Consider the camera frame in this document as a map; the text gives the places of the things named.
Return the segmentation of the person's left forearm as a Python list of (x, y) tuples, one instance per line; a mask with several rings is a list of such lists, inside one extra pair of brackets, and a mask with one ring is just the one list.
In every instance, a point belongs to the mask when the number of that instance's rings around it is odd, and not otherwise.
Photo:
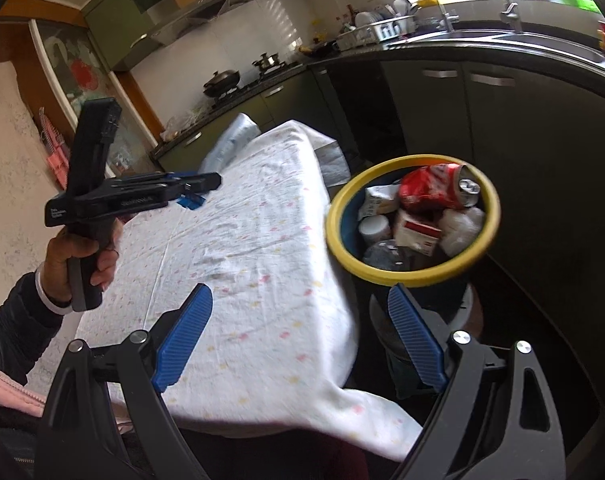
[(41, 270), (23, 275), (0, 305), (0, 372), (22, 386), (72, 311), (45, 293)]

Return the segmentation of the person's left hand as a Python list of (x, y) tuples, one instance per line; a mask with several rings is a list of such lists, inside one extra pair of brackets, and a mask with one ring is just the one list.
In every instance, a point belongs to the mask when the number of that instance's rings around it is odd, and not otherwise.
[(97, 255), (97, 264), (90, 283), (102, 290), (108, 289), (115, 278), (119, 259), (118, 244), (123, 227), (119, 220), (114, 222), (112, 239), (103, 249), (98, 248), (98, 243), (94, 240), (70, 234), (67, 229), (58, 232), (56, 237), (48, 242), (41, 266), (40, 284), (45, 296), (54, 304), (67, 306), (71, 302), (67, 261), (70, 258), (81, 259), (92, 255)]

